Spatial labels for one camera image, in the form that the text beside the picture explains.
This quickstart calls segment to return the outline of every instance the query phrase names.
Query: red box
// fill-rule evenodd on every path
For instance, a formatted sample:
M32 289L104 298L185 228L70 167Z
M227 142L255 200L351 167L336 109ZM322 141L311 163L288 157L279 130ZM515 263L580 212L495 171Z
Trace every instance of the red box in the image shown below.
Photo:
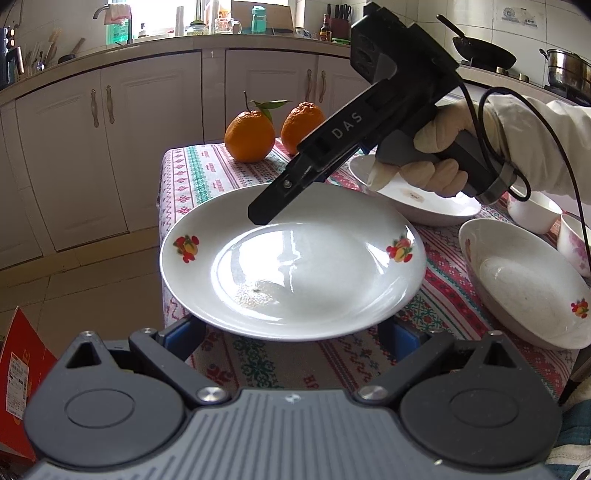
M32 463L35 454L22 425L28 399L56 363L20 308L0 345L0 458Z

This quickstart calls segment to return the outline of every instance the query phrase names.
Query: cabinet handle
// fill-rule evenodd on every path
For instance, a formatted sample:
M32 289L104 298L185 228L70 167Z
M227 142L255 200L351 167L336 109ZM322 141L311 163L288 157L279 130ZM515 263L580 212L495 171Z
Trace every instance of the cabinet handle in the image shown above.
M111 96L111 86L107 85L107 110L109 111L109 122L115 123L115 117L113 116L113 97Z
M92 111L92 118L95 119L95 128L99 128L99 111L96 106L96 90L90 91L90 110Z
M324 94L326 93L326 72L322 70L320 76L322 77L322 90L320 91L320 97L318 98L318 102L322 103L322 100L324 100Z
M308 69L308 87L306 88L306 102L310 101L311 92L312 92L312 70Z

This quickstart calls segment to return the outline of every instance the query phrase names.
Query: glove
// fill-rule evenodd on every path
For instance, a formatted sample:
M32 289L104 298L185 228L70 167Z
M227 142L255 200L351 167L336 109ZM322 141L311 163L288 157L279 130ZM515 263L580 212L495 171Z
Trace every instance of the glove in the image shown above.
M491 146L508 157L504 145L502 127L491 105L484 108L484 124ZM468 130L476 136L472 116L465 100L461 100L439 109L437 116L417 132L414 147L423 153L437 153L445 150L456 139L458 133ZM468 174L459 170L456 160L448 158L433 164L429 161L409 163L403 167L374 162L369 173L368 187L377 192L383 189L394 176L400 176L410 185L428 192L435 192L441 197L455 197L461 192L468 180Z

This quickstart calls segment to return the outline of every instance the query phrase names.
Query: black cable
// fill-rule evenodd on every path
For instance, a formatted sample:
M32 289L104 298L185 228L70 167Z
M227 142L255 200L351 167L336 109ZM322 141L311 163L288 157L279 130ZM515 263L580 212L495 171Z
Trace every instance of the black cable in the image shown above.
M474 129L476 131L476 136L477 136L478 142L480 144L480 149L482 150L482 155L485 159L486 166L488 167L488 169L490 170L491 173L498 174L497 170L494 168L494 166L491 162L491 159L489 158L489 155L491 155L501 165L505 164L507 162L507 160L504 159L501 155L499 155L495 151L495 149L492 147L491 142L490 142L488 135L486 133L486 128L484 125L484 105L486 103L486 99L488 97L490 97L490 95L499 94L499 95L514 96L519 101L521 101L527 108L529 108L531 110L531 112L546 127L546 130L548 130L548 132L550 133L550 135L554 139L556 146L558 147L558 151L560 152L560 155L562 156L562 159L566 165L566 168L569 171L570 180L573 182L574 195L577 200L577 206L579 207L579 217L580 217L580 221L581 221L581 227L583 229L583 239L584 239L584 243L585 243L585 250L587 252L587 262L589 263L589 269L591 270L591 251L589 249L589 239L587 238L587 225L585 223L585 218L584 218L584 213L583 213L583 202L581 201L581 195L579 193L579 187L577 185L577 180L574 176L573 167L570 165L569 158L566 155L566 152L564 151L564 147L562 146L562 143L560 143L558 135L556 135L556 132L554 132L554 129L548 123L548 120L546 120L542 116L542 114L531 104L530 101L528 101L526 98L524 98L522 95L520 95L516 91L505 88L505 87L493 87L493 88L488 89L484 93L482 98L480 99L480 103L478 105L478 115L477 115L476 111L474 109L474 104L472 103L472 99L470 98L470 93L468 92L468 89L466 88L466 85L464 84L462 78L459 75L458 75L458 78L460 79L459 80L460 89L462 90L462 93L464 94L464 97L466 98L466 102L468 104L468 110L470 110L470 115L472 116L472 121L474 123ZM530 196L531 196L530 183L525 178L525 175L523 175L523 173L521 173L515 166L514 166L514 169L515 169L516 175L524 182L526 192L525 192L525 196L522 197L522 196L516 195L512 189L509 189L508 190L509 194L514 199L519 200L520 202L526 202L527 200L530 199Z

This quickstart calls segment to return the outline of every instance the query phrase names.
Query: patterned tablecloth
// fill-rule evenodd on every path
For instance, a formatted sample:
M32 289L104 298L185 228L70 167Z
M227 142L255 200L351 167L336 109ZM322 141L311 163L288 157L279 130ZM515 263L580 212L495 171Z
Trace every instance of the patterned tablecloth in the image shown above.
M192 208L229 190L273 180L290 157L279 141L267 159L256 164L235 162L223 144L197 145L166 153L160 191L160 238ZM329 180L358 189L347 168ZM506 203L483 207L480 217L510 222ZM400 311L419 329L446 329L462 339L478 339L497 327L468 278L457 240L459 227L417 226L427 251L427 274L418 294ZM556 244L556 232L545 239ZM165 325L188 312L163 286ZM513 341L557 398L577 351L548 351L518 338ZM205 341L189 359L211 380L235 391L238 387L347 388L355 390L394 364L380 347L376 328L342 338L306 343L264 342L209 327Z

